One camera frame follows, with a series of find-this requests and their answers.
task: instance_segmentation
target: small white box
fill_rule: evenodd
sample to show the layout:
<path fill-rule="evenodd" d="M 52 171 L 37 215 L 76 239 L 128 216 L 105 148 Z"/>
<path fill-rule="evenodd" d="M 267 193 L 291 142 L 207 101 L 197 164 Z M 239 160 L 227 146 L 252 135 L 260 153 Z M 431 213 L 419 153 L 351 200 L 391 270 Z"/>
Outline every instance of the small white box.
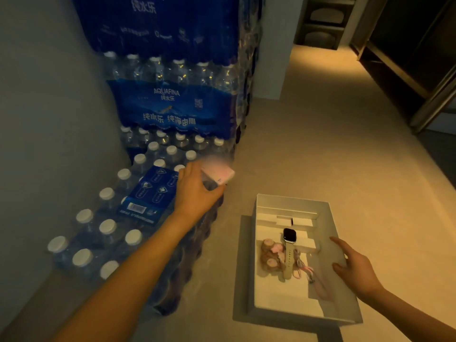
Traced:
<path fill-rule="evenodd" d="M 290 219 L 291 227 L 286 225 Z M 327 202 L 259 194 L 252 223 L 249 314 L 324 326 L 362 323 L 355 294 L 332 268 L 332 263 L 345 265 L 346 261 L 329 239 L 337 236 L 337 230 Z M 304 263 L 323 279 L 331 301 L 317 295 L 305 274 L 300 280 L 284 280 L 281 271 L 269 274 L 263 270 L 261 244 L 267 238 L 282 242 L 283 228 L 296 230 L 294 246 Z"/>

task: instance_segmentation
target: beige floor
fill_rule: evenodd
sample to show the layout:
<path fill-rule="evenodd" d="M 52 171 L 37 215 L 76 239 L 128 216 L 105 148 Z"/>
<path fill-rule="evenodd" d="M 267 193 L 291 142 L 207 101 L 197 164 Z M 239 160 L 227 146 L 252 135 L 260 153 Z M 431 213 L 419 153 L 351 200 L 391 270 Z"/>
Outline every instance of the beige floor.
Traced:
<path fill-rule="evenodd" d="M 178 311 L 134 341 L 406 341 L 363 303 L 364 324 L 341 332 L 248 317 L 257 193 L 330 202 L 339 235 L 388 289 L 456 327 L 456 192 L 351 51 L 296 47 L 282 99 L 254 100 L 234 168 Z M 54 274 L 0 339 L 42 340 L 87 293 Z"/>

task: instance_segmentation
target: watch face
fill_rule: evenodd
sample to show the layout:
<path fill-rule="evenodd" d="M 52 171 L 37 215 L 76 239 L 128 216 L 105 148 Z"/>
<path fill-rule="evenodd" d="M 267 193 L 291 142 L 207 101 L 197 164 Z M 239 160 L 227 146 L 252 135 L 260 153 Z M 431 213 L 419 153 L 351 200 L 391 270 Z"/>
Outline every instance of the watch face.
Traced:
<path fill-rule="evenodd" d="M 284 229 L 284 240 L 288 242 L 296 242 L 296 230 L 285 228 Z"/>

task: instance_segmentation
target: forearm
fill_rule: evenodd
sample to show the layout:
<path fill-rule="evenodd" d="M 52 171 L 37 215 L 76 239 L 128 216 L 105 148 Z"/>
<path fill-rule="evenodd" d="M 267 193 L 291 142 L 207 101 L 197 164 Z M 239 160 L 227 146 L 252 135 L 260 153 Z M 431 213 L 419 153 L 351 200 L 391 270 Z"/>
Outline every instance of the forearm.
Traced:
<path fill-rule="evenodd" d="M 387 290 L 366 302 L 385 316 L 412 342 L 456 341 L 456 330 L 407 304 Z"/>
<path fill-rule="evenodd" d="M 173 213 L 55 335 L 54 341 L 126 341 L 175 247 L 194 221 Z"/>

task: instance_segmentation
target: blue box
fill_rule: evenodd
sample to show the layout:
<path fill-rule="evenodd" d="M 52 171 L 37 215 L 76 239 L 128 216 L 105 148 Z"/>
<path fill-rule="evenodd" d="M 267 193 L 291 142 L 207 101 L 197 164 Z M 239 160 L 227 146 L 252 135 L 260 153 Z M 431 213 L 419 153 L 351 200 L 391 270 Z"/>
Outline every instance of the blue box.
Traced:
<path fill-rule="evenodd" d="M 174 208 L 179 173 L 153 166 L 132 192 L 125 198 L 117 212 L 123 216 L 156 226 L 165 211 Z"/>

